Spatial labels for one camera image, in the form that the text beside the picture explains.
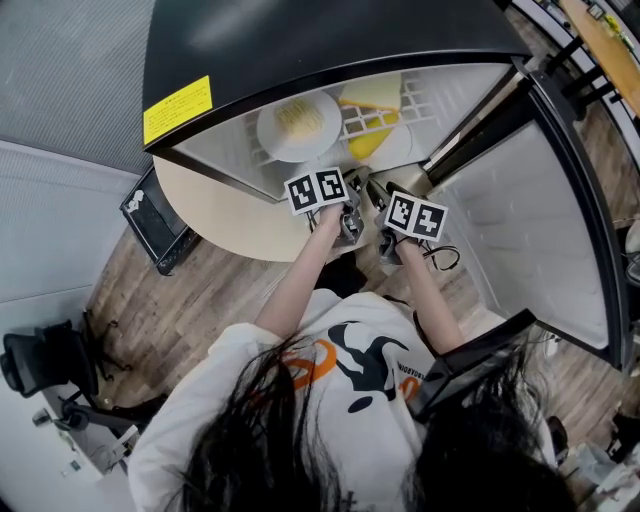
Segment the cable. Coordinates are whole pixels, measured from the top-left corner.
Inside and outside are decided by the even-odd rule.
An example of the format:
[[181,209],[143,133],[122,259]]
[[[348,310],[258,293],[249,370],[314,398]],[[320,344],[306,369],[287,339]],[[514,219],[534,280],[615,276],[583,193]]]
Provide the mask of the cable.
[[[429,242],[425,242],[424,244],[427,248],[427,252],[425,252],[422,257],[426,260],[429,256],[431,256],[431,261],[433,262],[433,266],[436,268],[436,270],[446,272],[447,270],[451,270],[452,268],[454,268],[460,262],[460,251],[458,251],[458,249],[456,249],[453,245],[441,245],[440,247],[432,248],[431,245],[429,245]],[[449,251],[456,255],[455,261],[446,268],[440,268],[438,266],[438,262],[436,261],[436,254],[442,251]]]

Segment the cake slice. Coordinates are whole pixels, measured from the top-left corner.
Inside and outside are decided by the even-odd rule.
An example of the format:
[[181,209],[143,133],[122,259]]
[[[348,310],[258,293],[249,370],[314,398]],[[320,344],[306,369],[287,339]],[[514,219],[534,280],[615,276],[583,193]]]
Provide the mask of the cake slice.
[[344,86],[338,103],[398,112],[401,85],[401,73],[356,80]]

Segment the hand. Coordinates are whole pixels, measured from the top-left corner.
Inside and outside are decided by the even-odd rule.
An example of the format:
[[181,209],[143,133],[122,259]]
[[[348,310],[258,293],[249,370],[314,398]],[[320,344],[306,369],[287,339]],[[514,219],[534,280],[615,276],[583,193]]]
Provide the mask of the hand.
[[320,210],[320,226],[335,229],[336,236],[338,236],[338,234],[340,234],[340,216],[342,215],[343,209],[343,203],[325,206]]

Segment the yellow warning sticker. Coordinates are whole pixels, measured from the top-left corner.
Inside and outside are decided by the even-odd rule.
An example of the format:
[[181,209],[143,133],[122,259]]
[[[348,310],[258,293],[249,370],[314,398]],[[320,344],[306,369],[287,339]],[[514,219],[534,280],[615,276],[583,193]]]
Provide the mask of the yellow warning sticker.
[[145,145],[212,108],[209,77],[203,76],[144,112]]

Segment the graphic print on t-shirt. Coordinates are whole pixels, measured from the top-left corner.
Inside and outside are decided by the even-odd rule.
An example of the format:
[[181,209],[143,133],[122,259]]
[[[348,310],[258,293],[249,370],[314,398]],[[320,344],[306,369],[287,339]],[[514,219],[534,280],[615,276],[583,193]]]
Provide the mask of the graphic print on t-shirt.
[[[409,350],[399,341],[386,336],[378,336],[375,338],[369,348],[362,352],[357,348],[348,347],[344,341],[344,333],[349,324],[339,324],[329,329],[329,339],[351,355],[353,360],[362,366],[362,371],[353,371],[337,360],[336,365],[340,371],[344,373],[349,380],[354,391],[379,391],[383,393],[390,402],[396,397],[395,380],[393,379],[393,368],[391,369],[391,387],[385,388],[387,377],[389,376],[389,367],[387,361],[382,355],[382,349],[387,343],[393,343],[398,347]],[[373,402],[372,396],[365,396],[353,402],[348,412],[354,413],[366,409]]]
[[[387,365],[387,361],[382,354],[382,350],[389,343],[396,345],[403,350],[408,351],[409,349],[399,341],[386,336],[376,337],[364,352],[359,349],[349,347],[345,342],[345,332],[350,324],[357,323],[359,322],[346,322],[335,325],[329,328],[327,333],[331,341],[318,339],[313,343],[316,347],[324,348],[324,352],[326,352],[325,356],[320,361],[317,359],[317,353],[310,358],[296,350],[285,354],[284,363],[288,367],[303,370],[303,372],[295,372],[293,386],[296,391],[313,384],[326,375],[329,375],[337,367],[342,374],[351,381],[354,391],[377,391],[385,395],[389,401],[396,398],[395,370],[394,368],[389,368]],[[345,364],[343,364],[338,358],[338,351],[336,347],[340,347],[345,350],[351,356],[353,361],[362,367],[362,370],[350,370]],[[399,389],[402,391],[405,401],[408,401],[418,391],[420,383],[424,380],[425,376],[421,372],[403,365],[400,362],[398,362],[398,369],[402,373],[407,374],[404,380],[400,383]],[[388,380],[389,373],[392,375],[392,384],[390,388],[386,388],[385,385]],[[372,403],[373,396],[358,398],[349,406],[347,412],[356,413],[362,411]]]

